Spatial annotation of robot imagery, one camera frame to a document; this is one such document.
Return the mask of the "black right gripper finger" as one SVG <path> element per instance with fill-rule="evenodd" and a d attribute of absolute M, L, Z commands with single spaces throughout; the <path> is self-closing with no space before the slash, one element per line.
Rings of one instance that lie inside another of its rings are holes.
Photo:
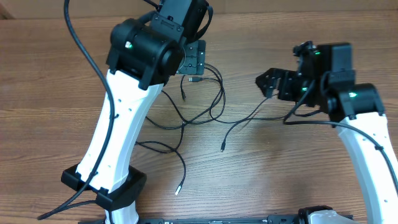
<path fill-rule="evenodd" d="M 272 96 L 273 91 L 277 87 L 277 82 L 278 79 L 275 77 L 256 78 L 256 85 L 266 98 L 270 98 Z"/>
<path fill-rule="evenodd" d="M 260 80 L 270 80 L 273 78 L 279 79 L 286 76 L 286 74 L 288 73 L 289 73 L 288 70 L 284 70 L 281 68 L 270 68 L 267 71 L 265 71 L 262 75 L 260 75 L 259 79 Z"/>

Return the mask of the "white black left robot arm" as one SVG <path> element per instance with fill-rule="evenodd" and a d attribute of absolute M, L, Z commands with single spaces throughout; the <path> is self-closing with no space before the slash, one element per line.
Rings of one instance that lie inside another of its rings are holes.
<path fill-rule="evenodd" d="M 169 78 L 190 73 L 184 64 L 200 51 L 188 46 L 201 41 L 212 16 L 207 1 L 161 1 L 153 11 L 112 30 L 96 129 L 81 162 L 62 174 L 62 182 L 77 194 L 96 194 L 105 223 L 138 222 L 135 201 L 146 175 L 130 164 L 133 147 Z"/>

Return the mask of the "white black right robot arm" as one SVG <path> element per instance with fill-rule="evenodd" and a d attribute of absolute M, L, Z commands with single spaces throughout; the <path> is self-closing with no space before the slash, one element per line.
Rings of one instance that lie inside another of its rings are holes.
<path fill-rule="evenodd" d="M 397 156 L 389 137 L 385 107 L 371 83 L 356 83 L 351 44 L 314 45 L 304 42 L 293 48 L 296 71 L 270 68 L 256 78 L 266 98 L 277 97 L 295 106 L 284 124 L 301 105 L 318 106 L 343 142 L 361 187 L 368 223 L 397 223 Z"/>

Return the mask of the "black cable white-tipped plug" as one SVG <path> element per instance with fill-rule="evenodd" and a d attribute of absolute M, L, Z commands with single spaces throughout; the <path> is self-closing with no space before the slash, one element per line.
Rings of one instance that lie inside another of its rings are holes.
<path fill-rule="evenodd" d="M 176 155 L 181 160 L 182 165 L 183 165 L 183 177 L 175 190 L 175 195 L 178 195 L 180 193 L 180 191 L 182 190 L 183 184 L 185 182 L 186 174 L 187 174 L 187 167 L 186 167 L 185 161 L 184 161 L 183 157 L 181 156 L 181 154 L 178 152 L 178 149 L 180 148 L 180 146 L 182 144 L 183 134 L 184 134 L 185 126 L 187 125 L 187 120 L 185 118 L 183 118 L 181 112 L 177 108 L 177 105 L 175 104 L 175 102 L 171 98 L 171 96 L 168 93 L 166 93 L 164 90 L 162 90 L 161 92 L 170 100 L 171 104 L 173 105 L 174 109 L 176 110 L 177 114 L 180 116 L 180 119 L 182 120 L 181 125 L 178 126 L 178 128 L 180 128 L 180 140 L 175 147 L 169 146 L 165 143 L 158 142 L 158 141 L 142 141 L 142 142 L 136 141 L 135 145 L 142 146 L 146 149 L 150 149 L 151 151 L 158 152 L 160 154 L 176 153 Z M 167 148 L 168 151 L 155 149 L 153 147 L 148 146 L 148 144 L 156 144 L 156 145 L 163 146 L 163 147 Z"/>

